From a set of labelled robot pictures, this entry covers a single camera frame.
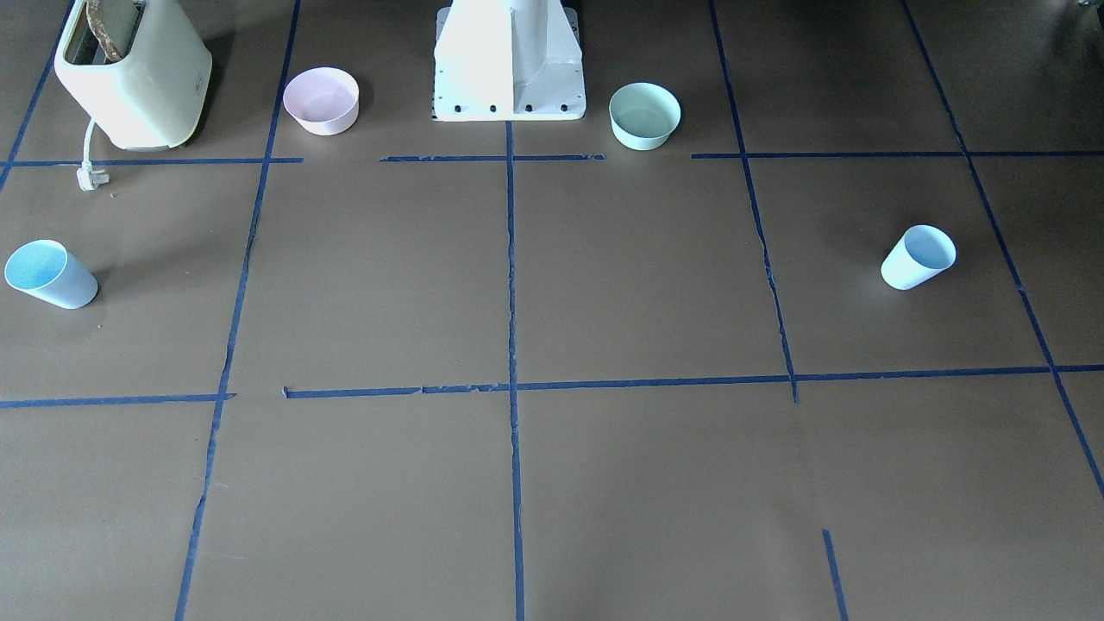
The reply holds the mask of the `mint green bowl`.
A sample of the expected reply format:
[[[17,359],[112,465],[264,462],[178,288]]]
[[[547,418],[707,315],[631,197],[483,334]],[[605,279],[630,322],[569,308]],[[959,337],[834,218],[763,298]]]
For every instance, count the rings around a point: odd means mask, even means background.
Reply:
[[[611,95],[611,129],[618,143],[638,152],[650,152],[678,129],[681,103],[659,84],[626,84]]]

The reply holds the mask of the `pink bowl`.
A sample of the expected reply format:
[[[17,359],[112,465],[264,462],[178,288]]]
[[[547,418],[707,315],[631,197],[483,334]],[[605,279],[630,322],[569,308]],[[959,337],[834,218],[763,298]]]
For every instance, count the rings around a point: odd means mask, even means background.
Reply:
[[[282,103],[304,130],[335,136],[354,126],[361,90],[354,76],[335,67],[309,69],[285,86]]]

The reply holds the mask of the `toast slice in toaster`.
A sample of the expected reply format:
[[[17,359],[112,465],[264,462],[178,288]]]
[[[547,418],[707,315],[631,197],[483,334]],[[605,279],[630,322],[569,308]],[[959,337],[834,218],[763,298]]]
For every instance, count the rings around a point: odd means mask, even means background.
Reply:
[[[85,15],[107,62],[125,59],[141,19],[141,6],[126,0],[86,1]]]

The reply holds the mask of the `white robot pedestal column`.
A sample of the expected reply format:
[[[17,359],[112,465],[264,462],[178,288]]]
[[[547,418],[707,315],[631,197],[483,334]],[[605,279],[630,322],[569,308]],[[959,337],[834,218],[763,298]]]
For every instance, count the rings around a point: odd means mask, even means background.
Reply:
[[[436,15],[437,122],[576,122],[587,110],[575,8],[454,1]]]

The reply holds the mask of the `cream white toaster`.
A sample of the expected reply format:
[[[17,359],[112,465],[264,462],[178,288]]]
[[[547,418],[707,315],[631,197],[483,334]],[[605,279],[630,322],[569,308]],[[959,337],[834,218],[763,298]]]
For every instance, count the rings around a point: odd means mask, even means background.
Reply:
[[[110,141],[128,152],[162,152],[189,141],[204,110],[212,56],[178,1],[130,1],[126,55],[110,62],[75,1],[53,67]]]

